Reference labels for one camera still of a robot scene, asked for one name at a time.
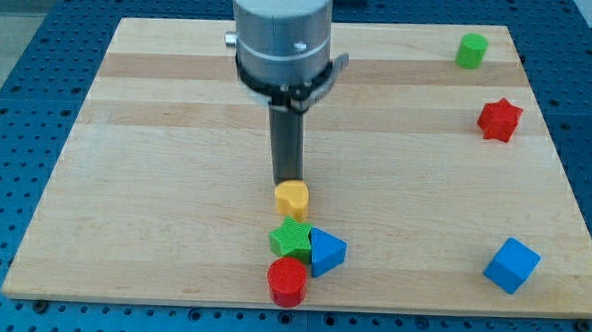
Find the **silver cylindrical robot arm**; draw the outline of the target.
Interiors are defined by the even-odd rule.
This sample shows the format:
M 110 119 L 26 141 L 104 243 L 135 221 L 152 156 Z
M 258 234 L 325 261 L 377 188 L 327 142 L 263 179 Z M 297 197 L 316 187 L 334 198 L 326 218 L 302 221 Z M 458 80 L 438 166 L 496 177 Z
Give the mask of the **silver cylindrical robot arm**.
M 334 86 L 349 55 L 330 58 L 333 0 L 232 0 L 242 84 L 268 107 L 273 181 L 303 178 L 303 115 Z

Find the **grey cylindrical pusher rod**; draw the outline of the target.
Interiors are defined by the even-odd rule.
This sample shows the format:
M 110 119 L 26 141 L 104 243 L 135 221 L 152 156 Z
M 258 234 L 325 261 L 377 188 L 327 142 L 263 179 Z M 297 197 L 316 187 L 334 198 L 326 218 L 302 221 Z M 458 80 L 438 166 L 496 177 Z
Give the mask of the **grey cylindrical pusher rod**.
M 269 111 L 269 137 L 273 181 L 277 185 L 303 178 L 303 115 L 290 111 Z

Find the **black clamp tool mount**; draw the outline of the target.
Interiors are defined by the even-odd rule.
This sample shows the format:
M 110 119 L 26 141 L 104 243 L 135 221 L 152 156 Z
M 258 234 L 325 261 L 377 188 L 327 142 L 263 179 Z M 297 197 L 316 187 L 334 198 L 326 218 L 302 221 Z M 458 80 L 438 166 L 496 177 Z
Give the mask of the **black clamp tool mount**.
M 266 83 L 249 74 L 237 57 L 235 65 L 242 85 L 263 106 L 285 112 L 306 113 L 330 92 L 349 61 L 350 55 L 343 53 L 330 60 L 313 79 L 294 85 Z

